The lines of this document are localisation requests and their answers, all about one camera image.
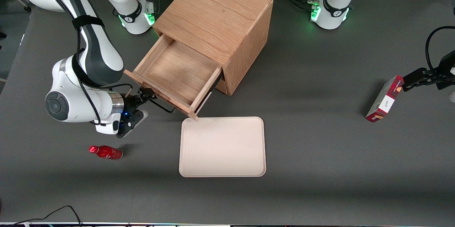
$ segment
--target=red bottle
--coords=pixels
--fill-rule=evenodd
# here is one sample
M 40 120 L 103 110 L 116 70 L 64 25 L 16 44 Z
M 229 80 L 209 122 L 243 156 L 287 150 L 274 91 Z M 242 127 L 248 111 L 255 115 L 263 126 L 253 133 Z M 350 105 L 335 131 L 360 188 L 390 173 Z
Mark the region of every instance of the red bottle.
M 91 153 L 96 153 L 98 157 L 104 158 L 104 159 L 110 159 L 110 160 L 119 160 L 123 156 L 123 152 L 120 151 L 119 149 L 112 148 L 107 145 L 103 146 L 90 146 L 88 149 L 89 152 Z

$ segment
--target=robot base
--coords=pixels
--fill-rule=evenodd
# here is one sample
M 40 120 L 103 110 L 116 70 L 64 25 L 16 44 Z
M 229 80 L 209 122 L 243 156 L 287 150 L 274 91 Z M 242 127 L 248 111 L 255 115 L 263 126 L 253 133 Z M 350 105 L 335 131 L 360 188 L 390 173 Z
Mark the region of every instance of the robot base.
M 153 2 L 148 2 L 146 0 L 138 0 L 138 2 L 142 5 L 142 12 L 135 21 L 128 23 L 119 15 L 122 26 L 125 27 L 130 34 L 143 34 L 155 23 L 155 7 Z
M 340 16 L 338 17 L 332 17 L 330 12 L 324 8 L 324 6 L 317 6 L 311 13 L 311 18 L 310 21 L 317 23 L 321 28 L 327 29 L 327 30 L 333 30 L 335 28 L 338 28 L 338 26 L 341 25 L 343 21 L 346 20 L 346 14 L 348 13 L 349 8 L 346 10 L 346 12 L 341 13 Z

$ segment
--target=white label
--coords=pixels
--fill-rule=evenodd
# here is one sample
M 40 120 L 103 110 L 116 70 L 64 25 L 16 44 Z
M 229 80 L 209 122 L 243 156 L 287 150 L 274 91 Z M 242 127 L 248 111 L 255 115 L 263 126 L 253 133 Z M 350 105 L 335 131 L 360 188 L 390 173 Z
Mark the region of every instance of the white label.
M 382 100 L 381 104 L 379 105 L 379 109 L 383 110 L 385 113 L 389 113 L 392 104 L 394 104 L 395 99 L 391 98 L 390 96 L 385 96 Z

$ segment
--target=green led light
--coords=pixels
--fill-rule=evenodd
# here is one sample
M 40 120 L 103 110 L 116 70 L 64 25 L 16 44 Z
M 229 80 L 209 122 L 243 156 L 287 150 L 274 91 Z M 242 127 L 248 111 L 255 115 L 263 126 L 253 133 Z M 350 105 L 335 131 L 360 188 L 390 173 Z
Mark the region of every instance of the green led light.
M 321 12 L 321 7 L 317 7 L 313 12 L 311 13 L 311 20 L 316 21 L 317 17 L 319 17 L 319 13 Z
M 348 9 L 346 9 L 346 13 L 344 14 L 343 21 L 346 20 L 346 16 L 348 15 L 348 12 L 349 12 L 349 7 L 348 7 Z
M 147 19 L 147 22 L 148 22 L 149 25 L 153 25 L 155 23 L 155 15 L 154 14 L 144 13 L 144 16 Z
M 122 18 L 120 17 L 120 15 L 118 15 L 118 18 L 119 18 L 120 21 L 122 22 L 122 26 L 125 27 L 125 24 L 123 23 L 123 20 L 122 20 Z

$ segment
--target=wooden cabinet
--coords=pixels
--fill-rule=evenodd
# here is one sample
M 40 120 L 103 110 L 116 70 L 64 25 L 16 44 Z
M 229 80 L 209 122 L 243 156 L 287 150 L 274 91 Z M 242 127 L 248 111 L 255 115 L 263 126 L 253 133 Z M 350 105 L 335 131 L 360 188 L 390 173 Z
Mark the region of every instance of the wooden cabinet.
M 153 25 L 158 41 L 125 74 L 197 120 L 213 86 L 232 95 L 253 64 L 267 42 L 272 5 L 273 0 L 174 0 Z

